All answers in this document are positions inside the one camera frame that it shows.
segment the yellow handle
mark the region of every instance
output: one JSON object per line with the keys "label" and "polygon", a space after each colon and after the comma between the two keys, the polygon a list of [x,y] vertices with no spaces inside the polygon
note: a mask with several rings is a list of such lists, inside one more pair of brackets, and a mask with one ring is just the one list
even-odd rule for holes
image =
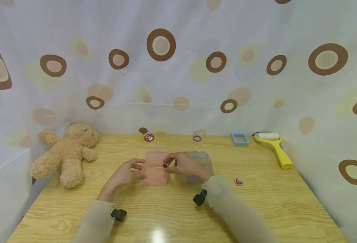
{"label": "yellow handle", "polygon": [[290,160],[289,156],[285,153],[285,151],[278,144],[273,144],[275,153],[278,156],[279,163],[281,164],[282,169],[289,169],[293,167],[293,163]]}

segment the red round badge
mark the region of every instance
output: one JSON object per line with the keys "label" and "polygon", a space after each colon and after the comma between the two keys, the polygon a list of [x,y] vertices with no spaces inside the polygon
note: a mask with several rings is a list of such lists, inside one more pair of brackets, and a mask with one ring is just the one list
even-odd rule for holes
{"label": "red round badge", "polygon": [[154,140],[154,135],[152,135],[152,134],[146,134],[146,136],[145,136],[145,141],[146,142],[151,142],[151,141],[153,141]]}

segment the purple hair tie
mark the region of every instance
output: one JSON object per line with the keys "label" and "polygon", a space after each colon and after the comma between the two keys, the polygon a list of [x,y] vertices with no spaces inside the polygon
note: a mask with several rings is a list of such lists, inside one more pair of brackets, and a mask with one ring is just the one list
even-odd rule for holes
{"label": "purple hair tie", "polygon": [[199,135],[195,135],[195,136],[193,136],[193,141],[199,142],[199,141],[201,141],[201,137]]}

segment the pink heart sticker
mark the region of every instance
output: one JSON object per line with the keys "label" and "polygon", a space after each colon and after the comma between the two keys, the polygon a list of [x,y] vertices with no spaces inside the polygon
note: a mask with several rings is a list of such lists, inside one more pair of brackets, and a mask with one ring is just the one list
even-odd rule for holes
{"label": "pink heart sticker", "polygon": [[235,179],[235,184],[236,184],[237,186],[242,186],[242,185],[244,184],[244,182],[243,182],[240,178],[236,178],[236,179]]}

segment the white roller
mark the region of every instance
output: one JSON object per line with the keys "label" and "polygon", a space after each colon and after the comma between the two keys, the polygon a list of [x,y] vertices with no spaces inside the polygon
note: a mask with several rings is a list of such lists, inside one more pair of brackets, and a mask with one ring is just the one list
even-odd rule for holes
{"label": "white roller", "polygon": [[279,140],[278,133],[255,133],[254,136],[257,136],[260,139],[276,141]]}

